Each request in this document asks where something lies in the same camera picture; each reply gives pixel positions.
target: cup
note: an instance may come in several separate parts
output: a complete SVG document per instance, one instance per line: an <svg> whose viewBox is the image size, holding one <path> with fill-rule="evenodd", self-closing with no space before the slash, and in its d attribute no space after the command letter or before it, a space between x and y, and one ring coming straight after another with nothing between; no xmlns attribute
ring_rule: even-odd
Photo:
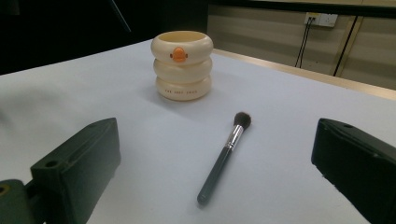
<svg viewBox="0 0 396 224"><path fill-rule="evenodd" d="M206 95L212 85L212 50L212 39L200 32L174 31L154 37L151 52L160 95L175 101Z"/></svg>

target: power cord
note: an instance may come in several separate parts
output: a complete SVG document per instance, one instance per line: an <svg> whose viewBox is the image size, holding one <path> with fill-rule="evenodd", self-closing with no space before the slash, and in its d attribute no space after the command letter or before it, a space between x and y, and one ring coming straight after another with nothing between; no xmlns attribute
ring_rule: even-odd
<svg viewBox="0 0 396 224"><path fill-rule="evenodd" d="M310 30L311 24L314 20L315 20L315 18L309 17L308 21L306 22L303 42L301 43L300 51L298 53L297 61L296 61L296 64L294 65L294 67L297 67L299 60L300 60L300 68L301 68L301 65L303 64L303 56L304 56L304 51L305 51L306 40L308 39L309 30Z"/></svg>

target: white power socket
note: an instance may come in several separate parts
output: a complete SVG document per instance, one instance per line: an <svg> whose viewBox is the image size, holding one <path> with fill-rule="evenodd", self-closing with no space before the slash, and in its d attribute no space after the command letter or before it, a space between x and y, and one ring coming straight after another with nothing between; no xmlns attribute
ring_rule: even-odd
<svg viewBox="0 0 396 224"><path fill-rule="evenodd" d="M305 15L304 24L308 23L309 18L313 18L314 20L311 22L311 25L334 27L337 17L337 14L307 12Z"/></svg>

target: silver ferrule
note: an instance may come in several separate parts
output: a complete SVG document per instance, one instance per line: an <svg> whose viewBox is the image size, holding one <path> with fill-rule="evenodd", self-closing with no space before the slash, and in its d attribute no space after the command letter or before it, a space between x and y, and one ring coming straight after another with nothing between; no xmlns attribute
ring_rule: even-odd
<svg viewBox="0 0 396 224"><path fill-rule="evenodd" d="M242 136L243 131L244 131L244 128L241 125L234 125L233 132L228 137L225 147L228 147L231 150L233 150L235 148L236 144L238 143L239 138Z"/></svg>

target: makeup brush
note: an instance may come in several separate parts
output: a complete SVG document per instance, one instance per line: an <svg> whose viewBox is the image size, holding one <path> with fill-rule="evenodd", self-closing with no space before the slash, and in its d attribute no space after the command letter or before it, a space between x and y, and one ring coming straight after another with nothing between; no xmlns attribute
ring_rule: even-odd
<svg viewBox="0 0 396 224"><path fill-rule="evenodd" d="M200 205L205 205L209 202L210 196L213 193L213 190L219 180L221 172L227 163L227 160L230 158L233 150L236 147L242 133L248 128L250 125L251 118L250 115L244 112L239 112L235 115L233 120L233 131L231 132L228 140L222 149L218 159L216 160L215 165L212 168L209 176L206 179L206 182L201 188L201 191L198 194L197 201Z"/></svg>

